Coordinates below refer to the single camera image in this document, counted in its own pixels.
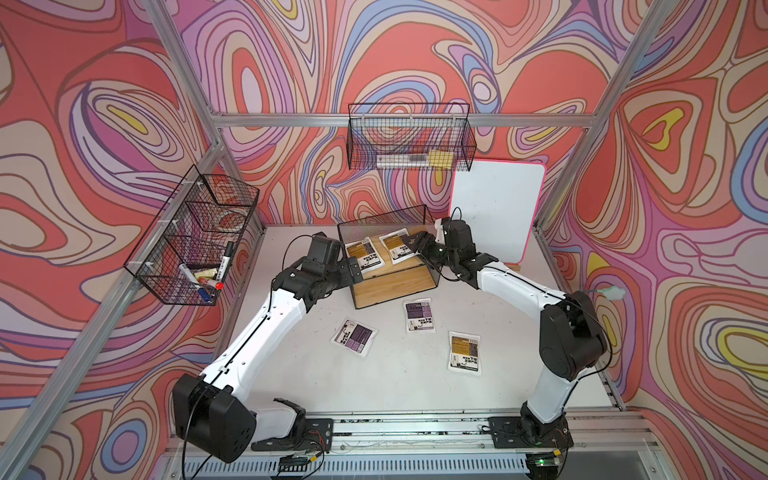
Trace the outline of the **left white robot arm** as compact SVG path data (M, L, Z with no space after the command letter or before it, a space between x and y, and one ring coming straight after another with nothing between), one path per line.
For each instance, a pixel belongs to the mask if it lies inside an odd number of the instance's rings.
M298 404L269 398L250 408L246 402L264 362L292 328L319 301L362 279L341 241L312 235L307 254L275 276L262 307L230 346L200 374L175 383L177 436L224 463L256 442L300 442L306 413Z

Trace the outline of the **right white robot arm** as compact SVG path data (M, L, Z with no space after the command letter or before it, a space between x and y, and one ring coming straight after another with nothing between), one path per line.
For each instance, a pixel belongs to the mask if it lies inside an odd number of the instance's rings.
M503 448L517 436L533 448L569 449L573 439L566 405L589 369L612 351L607 333L597 319L590 297L545 287L507 267L497 257L477 250L470 226L463 220L442 219L436 234L408 235L404 245L428 266L450 269L454 278L494 295L527 314L539 328L538 353L543 369L533 394L520 409L513 426L489 421Z

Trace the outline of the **yellow coffee bag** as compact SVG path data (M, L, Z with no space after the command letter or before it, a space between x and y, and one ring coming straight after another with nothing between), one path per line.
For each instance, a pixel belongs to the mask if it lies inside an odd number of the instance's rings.
M407 228L401 228L379 237L379 241L385 247L393 265L400 264L416 256L406 244L408 237L409 231Z
M447 368L450 371L480 376L482 364L479 355L481 337L475 334L450 331Z
M346 243L345 249L349 257L354 257L357 260L362 274L367 274L385 266L383 258L369 237Z

